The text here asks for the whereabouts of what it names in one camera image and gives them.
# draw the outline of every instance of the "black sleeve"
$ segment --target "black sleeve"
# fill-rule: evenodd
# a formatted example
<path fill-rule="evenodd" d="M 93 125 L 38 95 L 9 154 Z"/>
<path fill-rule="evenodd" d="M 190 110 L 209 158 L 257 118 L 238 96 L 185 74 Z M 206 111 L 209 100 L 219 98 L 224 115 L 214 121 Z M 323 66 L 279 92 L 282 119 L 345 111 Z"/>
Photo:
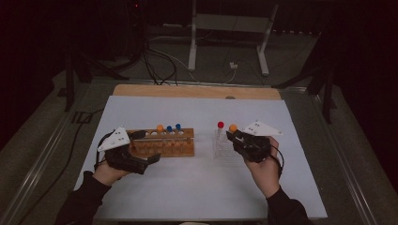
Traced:
<path fill-rule="evenodd" d="M 312 225 L 301 202 L 290 199 L 280 187 L 267 199 L 269 225 Z"/>
<path fill-rule="evenodd" d="M 93 216 L 102 205 L 103 196 L 111 188 L 92 175 L 92 172 L 84 172 L 82 185 L 68 195 L 56 216 L 55 225 L 92 224 Z"/>

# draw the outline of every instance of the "wooden test tube rack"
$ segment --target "wooden test tube rack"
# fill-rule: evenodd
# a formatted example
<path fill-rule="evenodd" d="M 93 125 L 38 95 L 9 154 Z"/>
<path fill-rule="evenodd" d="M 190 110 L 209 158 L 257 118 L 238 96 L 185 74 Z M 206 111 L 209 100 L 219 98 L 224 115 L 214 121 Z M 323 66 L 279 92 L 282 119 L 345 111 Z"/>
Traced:
<path fill-rule="evenodd" d="M 148 158 L 160 153 L 162 157 L 193 157 L 193 128 L 173 129 L 157 131 L 156 129 L 145 129 L 146 135 L 143 139 L 130 142 L 130 150 L 135 157 Z"/>

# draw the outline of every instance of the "person's right hand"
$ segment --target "person's right hand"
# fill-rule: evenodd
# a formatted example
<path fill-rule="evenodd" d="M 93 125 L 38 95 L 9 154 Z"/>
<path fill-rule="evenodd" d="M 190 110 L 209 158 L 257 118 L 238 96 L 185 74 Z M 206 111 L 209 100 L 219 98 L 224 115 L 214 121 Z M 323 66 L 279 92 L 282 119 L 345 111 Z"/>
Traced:
<path fill-rule="evenodd" d="M 277 158 L 279 143 L 272 137 L 268 137 L 271 144 L 271 154 Z M 279 167 L 277 162 L 271 157 L 267 157 L 264 161 L 256 163 L 245 159 L 245 163 L 252 173 L 255 184 L 260 188 L 266 198 L 271 197 L 280 188 L 279 184 Z"/>

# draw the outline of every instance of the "hand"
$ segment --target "hand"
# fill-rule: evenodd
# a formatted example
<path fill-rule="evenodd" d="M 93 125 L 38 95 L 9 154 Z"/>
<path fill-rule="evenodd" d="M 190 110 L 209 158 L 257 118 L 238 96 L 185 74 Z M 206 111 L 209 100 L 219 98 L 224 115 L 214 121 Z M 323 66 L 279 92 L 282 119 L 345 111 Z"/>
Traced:
<path fill-rule="evenodd" d="M 272 137 L 268 137 L 271 146 L 271 154 L 277 158 L 279 143 Z M 277 162 L 271 157 L 267 157 L 260 163 L 250 162 L 245 159 L 245 163 L 252 173 L 255 184 L 260 188 L 266 198 L 271 197 L 280 188 L 279 167 Z"/>
<path fill-rule="evenodd" d="M 93 174 L 93 177 L 100 181 L 102 184 L 106 186 L 111 186 L 114 182 L 129 173 L 130 172 L 110 167 L 108 165 L 108 162 L 104 160 L 99 164 L 98 168 Z"/>

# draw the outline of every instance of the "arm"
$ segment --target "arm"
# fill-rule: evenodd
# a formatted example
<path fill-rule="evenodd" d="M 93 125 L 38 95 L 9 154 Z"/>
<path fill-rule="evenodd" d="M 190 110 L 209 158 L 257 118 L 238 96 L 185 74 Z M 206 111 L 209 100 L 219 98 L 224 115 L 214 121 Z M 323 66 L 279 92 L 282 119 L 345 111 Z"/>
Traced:
<path fill-rule="evenodd" d="M 79 189 L 71 192 L 56 216 L 55 225 L 92 224 L 102 205 L 102 198 L 111 186 L 128 172 L 114 169 L 103 161 L 94 173 L 84 172 Z"/>
<path fill-rule="evenodd" d="M 271 154 L 277 157 L 279 147 L 278 142 L 269 137 Z M 307 213 L 303 205 L 297 201 L 290 199 L 282 190 L 279 184 L 278 165 L 271 158 L 267 157 L 260 163 L 245 160 L 247 167 L 252 173 L 253 180 L 268 202 L 268 224 L 284 225 L 313 224 L 307 217 Z"/>

